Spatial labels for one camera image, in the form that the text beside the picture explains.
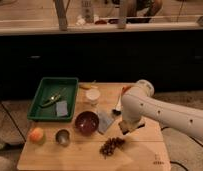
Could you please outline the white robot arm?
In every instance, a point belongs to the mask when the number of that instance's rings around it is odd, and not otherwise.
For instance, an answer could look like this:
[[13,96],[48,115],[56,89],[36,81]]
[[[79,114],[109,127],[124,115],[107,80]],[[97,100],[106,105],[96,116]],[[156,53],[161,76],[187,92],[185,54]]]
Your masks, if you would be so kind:
[[147,117],[203,141],[203,110],[156,100],[153,95],[154,87],[147,80],[123,89],[119,123],[123,134],[138,129]]

